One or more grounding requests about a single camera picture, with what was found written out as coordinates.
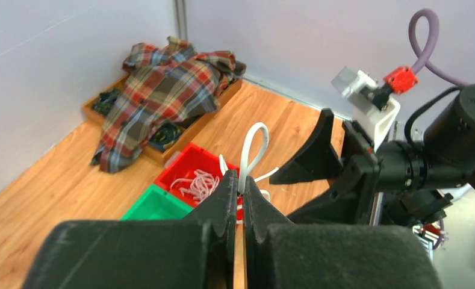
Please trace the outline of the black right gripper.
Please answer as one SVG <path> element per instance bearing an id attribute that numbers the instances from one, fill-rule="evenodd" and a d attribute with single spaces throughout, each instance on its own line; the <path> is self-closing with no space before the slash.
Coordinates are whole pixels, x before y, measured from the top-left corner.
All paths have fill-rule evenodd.
<path id="1" fill-rule="evenodd" d="M 369 137 L 355 121 L 345 121 L 342 157 L 331 145 L 334 114 L 322 109 L 302 147 L 277 172 L 271 185 L 326 179 L 330 187 L 288 215 L 297 224 L 366 225 L 371 215 L 380 165 Z"/>

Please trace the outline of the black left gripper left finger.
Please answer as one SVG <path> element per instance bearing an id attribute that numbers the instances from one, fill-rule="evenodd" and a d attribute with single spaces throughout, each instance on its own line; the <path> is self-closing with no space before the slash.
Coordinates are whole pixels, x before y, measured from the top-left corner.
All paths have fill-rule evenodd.
<path id="1" fill-rule="evenodd" d="M 232 288 L 238 174 L 179 220 L 69 220 L 45 238 L 23 288 Z"/>

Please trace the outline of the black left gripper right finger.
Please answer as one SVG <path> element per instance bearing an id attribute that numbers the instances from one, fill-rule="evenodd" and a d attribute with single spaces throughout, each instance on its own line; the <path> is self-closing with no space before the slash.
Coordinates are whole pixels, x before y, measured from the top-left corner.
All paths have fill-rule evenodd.
<path id="1" fill-rule="evenodd" d="M 246 288 L 442 288 L 419 239 L 399 226 L 297 225 L 243 191 Z"/>

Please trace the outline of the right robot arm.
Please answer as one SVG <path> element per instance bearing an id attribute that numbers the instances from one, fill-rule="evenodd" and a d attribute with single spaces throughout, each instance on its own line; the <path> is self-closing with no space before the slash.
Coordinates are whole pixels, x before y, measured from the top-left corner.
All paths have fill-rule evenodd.
<path id="1" fill-rule="evenodd" d="M 320 112 L 304 145 L 269 179 L 273 185 L 325 179 L 329 189 L 288 217 L 294 223 L 387 225 L 433 223 L 445 216 L 448 189 L 475 188 L 475 84 L 441 93 L 455 98 L 423 139 L 393 140 L 377 149 L 363 127 L 346 120 L 340 154 L 331 144 L 334 114 Z"/>

